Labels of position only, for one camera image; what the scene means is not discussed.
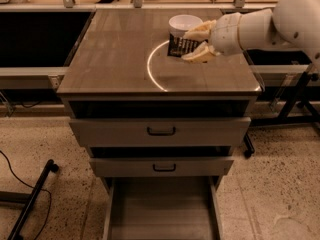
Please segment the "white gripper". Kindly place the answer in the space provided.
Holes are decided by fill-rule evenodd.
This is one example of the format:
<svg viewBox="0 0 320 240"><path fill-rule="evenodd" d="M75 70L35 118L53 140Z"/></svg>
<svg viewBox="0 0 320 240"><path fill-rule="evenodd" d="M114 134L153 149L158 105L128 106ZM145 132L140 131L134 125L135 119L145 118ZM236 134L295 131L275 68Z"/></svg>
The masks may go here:
<svg viewBox="0 0 320 240"><path fill-rule="evenodd" d="M204 63L219 56L220 53L223 55L241 53L238 34L240 19L240 13L225 14L217 21L208 20L188 30L183 35L184 39L204 42L193 52L183 55L182 59L190 63ZM210 38L213 46L206 42Z"/></svg>

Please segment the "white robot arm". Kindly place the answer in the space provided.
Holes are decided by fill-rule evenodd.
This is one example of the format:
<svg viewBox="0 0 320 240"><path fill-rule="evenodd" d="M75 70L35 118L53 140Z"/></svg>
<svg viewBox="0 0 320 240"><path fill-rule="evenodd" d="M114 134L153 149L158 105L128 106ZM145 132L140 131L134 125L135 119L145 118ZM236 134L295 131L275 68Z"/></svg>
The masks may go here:
<svg viewBox="0 0 320 240"><path fill-rule="evenodd" d="M199 46L182 56L188 62L207 62L218 55L245 50L298 49L320 67L320 0L279 0L272 9L226 14L184 34Z"/></svg>

